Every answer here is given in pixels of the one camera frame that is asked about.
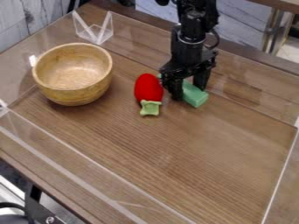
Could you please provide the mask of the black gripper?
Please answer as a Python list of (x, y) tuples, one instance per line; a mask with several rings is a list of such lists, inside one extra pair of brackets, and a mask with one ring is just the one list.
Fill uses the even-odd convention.
[(171, 59), (162, 66), (163, 87), (176, 101), (183, 99), (183, 79), (192, 77), (192, 85), (206, 90), (211, 69), (217, 66), (218, 50), (204, 45), (204, 39), (192, 42), (183, 37), (178, 24), (171, 33)]

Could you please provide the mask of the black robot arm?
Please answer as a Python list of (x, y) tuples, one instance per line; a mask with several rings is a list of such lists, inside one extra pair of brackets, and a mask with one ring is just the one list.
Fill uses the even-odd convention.
[(176, 101), (183, 99), (183, 81), (204, 91), (217, 66), (221, 35), (217, 0), (155, 0), (160, 6), (176, 5), (179, 23), (171, 32), (171, 58), (160, 68), (163, 87)]

